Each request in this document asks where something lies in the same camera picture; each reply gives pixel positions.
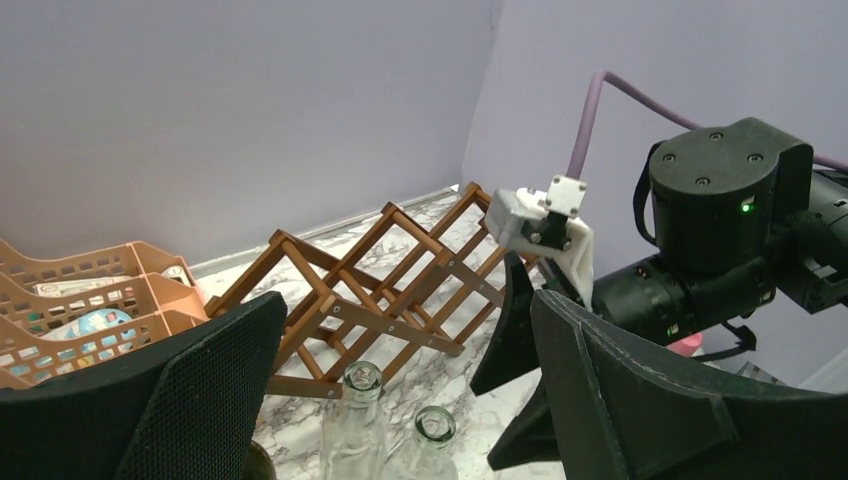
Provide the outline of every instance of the white marble surface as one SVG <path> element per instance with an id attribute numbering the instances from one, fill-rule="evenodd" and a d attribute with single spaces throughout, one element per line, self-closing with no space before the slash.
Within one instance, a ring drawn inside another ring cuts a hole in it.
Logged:
<path id="1" fill-rule="evenodd" d="M 457 197 L 448 197 L 408 209 L 409 213 L 425 228 L 432 227 L 453 205 Z M 456 251 L 476 230 L 482 213 L 472 207 L 455 226 L 443 237 L 443 242 Z M 339 232 L 312 243 L 336 257 L 342 257 L 376 220 L 370 219 L 348 231 Z M 416 242 L 411 236 L 397 227 L 384 237 L 359 267 L 377 278 L 382 278 L 403 258 Z M 491 239 L 473 252 L 466 263 L 477 267 L 495 248 Z M 424 267 L 429 257 L 418 262 L 413 268 L 415 273 Z M 220 295 L 247 268 L 241 265 L 219 274 L 198 279 L 204 293 Z M 489 277 L 490 282 L 503 285 L 503 267 L 499 266 Z M 449 281 L 432 297 L 432 304 L 424 305 L 428 313 L 434 313 L 441 303 L 459 288 L 458 281 Z M 289 308 L 293 308 L 309 292 L 309 286 L 288 260 L 277 266 L 252 292 L 258 295 L 269 290 L 283 294 Z M 337 291 L 348 298 L 353 295 L 339 287 Z M 472 297 L 456 311 L 443 326 L 443 329 L 455 335 L 485 305 L 482 297 Z M 468 388 L 471 376 L 482 358 L 494 329 L 500 310 L 495 310 L 489 319 L 466 342 L 465 352 L 458 357 L 449 357 L 440 352 L 422 349 L 400 373 L 386 385 L 386 395 L 381 399 L 389 418 L 389 444 L 396 442 L 410 431 L 414 413 L 426 405 L 441 405 L 456 417 L 458 435 L 452 454 L 461 479 L 486 480 L 509 479 L 564 479 L 562 466 L 558 463 L 530 464 L 513 469 L 491 472 L 486 463 L 486 454 L 497 441 L 500 433 L 523 407 L 538 382 L 539 372 L 530 373 L 494 392 L 475 397 Z M 345 343 L 357 337 L 356 330 Z M 323 369 L 329 368 L 338 357 L 335 350 L 318 341 L 307 343 L 310 351 Z M 369 349 L 364 357 L 378 366 L 385 366 L 394 358 L 406 342 L 381 337 Z M 295 356 L 283 366 L 281 373 L 300 377 L 309 377 L 306 369 Z M 318 446 L 320 441 L 321 412 L 327 401 L 267 396 L 259 415 L 259 426 L 255 439 L 267 450 L 277 468 L 280 479 L 309 480 L 319 478 Z"/>

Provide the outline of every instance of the clear glass bottle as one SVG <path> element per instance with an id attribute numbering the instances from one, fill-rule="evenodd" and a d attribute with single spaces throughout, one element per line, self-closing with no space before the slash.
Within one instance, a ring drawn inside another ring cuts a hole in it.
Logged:
<path id="1" fill-rule="evenodd" d="M 450 455 L 456 434 L 453 415 L 442 407 L 424 407 L 415 415 L 412 436 L 389 455 L 383 480 L 457 480 Z"/>
<path id="2" fill-rule="evenodd" d="M 386 460 L 386 416 L 377 400 L 383 375 L 370 362 L 345 369 L 342 398 L 321 425 L 322 480 L 377 480 Z"/>

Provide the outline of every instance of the lavender wall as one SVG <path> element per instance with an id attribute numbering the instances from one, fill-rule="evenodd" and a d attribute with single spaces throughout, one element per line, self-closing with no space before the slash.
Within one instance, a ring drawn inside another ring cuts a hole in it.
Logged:
<path id="1" fill-rule="evenodd" d="M 0 5 L 0 237 L 200 261 L 457 183 L 500 0 Z"/>

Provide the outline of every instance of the plastic basket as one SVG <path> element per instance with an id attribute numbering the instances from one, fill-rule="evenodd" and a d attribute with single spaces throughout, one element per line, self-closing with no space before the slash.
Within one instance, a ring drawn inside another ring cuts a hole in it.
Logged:
<path id="1" fill-rule="evenodd" d="M 121 310 L 134 319 L 168 310 L 206 318 L 195 288 L 157 273 L 63 297 L 36 295 L 0 274 L 0 315 L 31 334 L 44 335 L 102 308 Z"/>
<path id="2" fill-rule="evenodd" d="M 63 297 L 43 297 L 0 274 L 0 388 L 28 388 L 96 365 L 206 321 L 194 287 L 154 273 Z M 132 320 L 68 340 L 41 338 L 103 309 Z"/>
<path id="3" fill-rule="evenodd" d="M 65 258 L 39 260 L 21 254 L 0 239 L 0 273 L 27 289 L 43 282 L 165 273 L 175 266 L 182 267 L 191 286 L 197 285 L 183 257 L 171 255 L 145 242 L 131 242 Z"/>
<path id="4" fill-rule="evenodd" d="M 47 340 L 0 316 L 0 388 L 29 388 L 137 350 L 203 321 L 177 311 L 156 312 L 83 337 Z"/>

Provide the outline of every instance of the wooden slat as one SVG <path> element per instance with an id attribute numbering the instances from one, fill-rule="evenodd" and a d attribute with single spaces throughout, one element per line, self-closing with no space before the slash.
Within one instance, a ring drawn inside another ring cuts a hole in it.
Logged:
<path id="1" fill-rule="evenodd" d="M 395 221 L 397 226 L 404 229 L 406 233 L 412 235 L 412 238 L 417 240 L 419 244 L 424 245 L 424 248 L 432 252 L 434 255 L 446 248 L 441 244 L 441 242 L 430 237 L 427 230 L 421 225 L 418 225 L 418 223 L 405 212 L 398 210 L 392 214 L 392 220 Z"/>
<path id="2" fill-rule="evenodd" d="M 497 266 L 498 261 L 495 257 L 490 256 L 478 269 L 478 273 L 482 276 L 488 276 L 492 270 Z M 442 308 L 433 315 L 433 319 L 424 325 L 424 331 L 432 332 L 435 331 L 436 328 L 442 326 L 442 324 L 447 321 L 447 319 L 456 312 L 460 305 L 471 295 L 471 288 L 468 285 L 463 284 L 459 287 L 456 294 L 451 297 Z M 409 344 L 403 348 L 403 350 L 398 353 L 398 355 L 394 358 L 394 360 L 389 363 L 389 365 L 383 370 L 383 378 L 386 382 L 391 380 L 397 373 L 406 365 L 406 362 L 415 355 L 415 352 L 418 351 L 420 347 L 417 345 Z"/>
<path id="3" fill-rule="evenodd" d="M 286 327 L 286 333 L 291 331 L 291 327 Z M 315 357 L 309 352 L 309 349 L 306 348 L 306 345 L 301 345 L 297 347 L 297 356 L 300 357 L 300 361 L 306 366 L 306 369 L 309 370 L 309 373 L 312 374 L 312 378 L 318 380 L 324 376 L 324 371 L 321 370 L 321 367 L 318 365 L 318 362 L 315 361 Z"/>
<path id="4" fill-rule="evenodd" d="M 377 302 L 372 297 L 370 297 L 368 295 L 368 292 L 366 292 L 362 288 L 362 286 L 359 285 L 359 283 L 356 282 L 356 280 L 353 278 L 353 276 L 350 273 L 348 273 L 347 270 L 340 271 L 339 276 L 342 278 L 342 281 L 345 283 L 345 285 L 347 285 L 347 287 L 350 289 L 350 291 L 353 292 L 354 296 L 356 296 L 356 298 L 359 299 L 360 302 L 362 302 L 362 305 L 365 308 L 367 308 L 368 310 L 371 310 L 372 312 L 376 313 L 377 315 L 384 315 L 383 310 L 380 308 L 379 305 L 377 305 Z M 411 327 L 416 328 L 418 330 L 421 330 L 421 325 L 415 320 L 415 318 L 412 316 L 412 314 L 410 314 L 408 311 L 406 311 L 406 310 L 402 311 L 400 316 L 401 316 L 401 318 L 403 318 L 403 320 L 408 325 L 410 325 Z M 392 317 L 386 317 L 386 321 L 393 321 L 393 318 Z M 346 323 L 346 324 L 340 326 L 336 330 L 336 338 L 338 338 L 338 339 L 345 338 L 351 332 L 351 330 L 353 330 L 353 328 L 354 328 L 354 325 L 351 324 L 351 323 Z"/>
<path id="5" fill-rule="evenodd" d="M 501 291 L 501 294 L 503 294 L 503 293 L 506 291 L 506 287 L 501 288 L 501 290 L 500 290 L 500 291 Z M 485 321 L 486 321 L 486 319 L 487 319 L 487 318 L 489 318 L 489 315 L 491 315 L 491 314 L 492 314 L 492 312 L 494 312 L 494 311 L 495 311 L 495 309 L 497 309 L 497 308 L 499 308 L 499 307 L 497 307 L 497 306 L 496 306 L 495 304 L 493 304 L 492 302 L 487 303 L 487 304 L 486 304 L 486 306 L 485 306 L 485 307 L 483 307 L 483 308 L 482 308 L 482 309 L 481 309 L 481 310 L 477 313 L 477 315 L 475 315 L 475 316 L 474 316 L 474 318 L 472 318 L 472 319 L 471 319 L 471 321 L 470 321 L 470 322 L 468 322 L 468 325 L 466 325 L 466 326 L 465 326 L 465 328 L 463 328 L 463 329 L 462 329 L 462 331 L 461 331 L 461 332 L 459 332 L 459 333 L 456 335 L 456 338 L 454 338 L 454 340 L 453 340 L 453 341 L 454 341 L 454 342 L 456 342 L 456 343 L 458 343 L 458 344 L 460 344 L 460 345 L 462 345 L 463 343 L 465 343 L 465 342 L 466 342 L 466 340 L 468 340 L 468 339 L 471 337 L 471 335 L 472 335 L 472 334 L 473 334 L 473 333 L 474 333 L 474 332 L 475 332 L 478 328 L 480 328 L 480 325 L 482 325 L 482 324 L 483 324 L 483 322 L 485 322 Z"/>
<path id="6" fill-rule="evenodd" d="M 430 237 L 438 240 L 444 235 L 454 223 L 462 216 L 462 214 L 474 203 L 474 195 L 476 194 L 476 189 L 472 188 L 469 185 L 469 188 L 466 189 L 462 198 L 459 199 L 448 212 L 443 216 L 436 225 L 430 229 Z M 427 253 L 427 248 L 424 245 L 418 244 L 416 245 L 412 251 L 400 261 L 400 263 L 389 273 L 385 280 L 379 285 L 378 288 L 372 288 L 372 292 L 382 292 L 385 288 L 391 288 L 397 285 L 397 283 L 406 275 L 409 270 L 421 260 L 421 257 Z"/>
<path id="7" fill-rule="evenodd" d="M 393 204 L 387 204 L 383 207 L 382 216 L 377 219 L 377 222 L 371 226 L 370 229 L 360 237 L 360 239 L 356 242 L 356 244 L 348 250 L 344 257 L 336 263 L 336 265 L 331 268 L 326 275 L 324 275 L 323 282 L 327 285 L 328 288 L 333 289 L 336 285 L 338 285 L 339 281 L 339 271 L 347 268 L 348 266 L 356 265 L 359 260 L 365 256 L 366 253 L 378 242 L 386 232 L 394 225 L 392 222 L 392 214 L 398 210 L 398 207 Z M 292 310 L 289 314 L 290 317 L 299 318 L 303 315 L 306 310 L 311 308 L 312 304 L 318 300 L 318 293 L 312 291 L 309 292 L 306 297 L 300 302 L 300 304 Z"/>
<path id="8" fill-rule="evenodd" d="M 292 242 L 283 242 L 281 245 L 286 255 L 291 260 L 294 268 L 296 268 L 301 275 L 303 275 L 303 279 L 306 280 L 306 283 L 312 287 L 312 290 L 319 295 L 326 295 L 330 293 L 330 288 L 325 284 L 321 277 L 315 273 L 315 269 L 312 268 L 312 265 L 303 258 L 303 255 L 297 250 L 297 247 L 294 246 Z"/>
<path id="9" fill-rule="evenodd" d="M 320 297 L 320 300 L 312 305 L 303 318 L 283 335 L 280 348 L 277 350 L 277 356 L 274 359 L 274 372 L 286 363 L 297 348 L 303 345 L 303 342 L 309 338 L 309 334 L 327 318 L 327 313 L 331 311 L 336 301 L 336 296 L 333 293 Z"/>
<path id="10" fill-rule="evenodd" d="M 342 397 L 342 386 L 338 383 L 324 383 L 309 378 L 271 375 L 265 393 L 286 397 L 339 399 Z"/>
<path id="11" fill-rule="evenodd" d="M 245 270 L 239 278 L 230 285 L 220 297 L 213 297 L 206 303 L 205 311 L 209 318 L 217 317 L 222 313 L 237 307 L 255 287 L 271 272 L 280 260 L 283 259 L 283 251 L 280 249 L 281 237 L 276 233 L 269 241 L 270 245 L 264 252 Z"/>

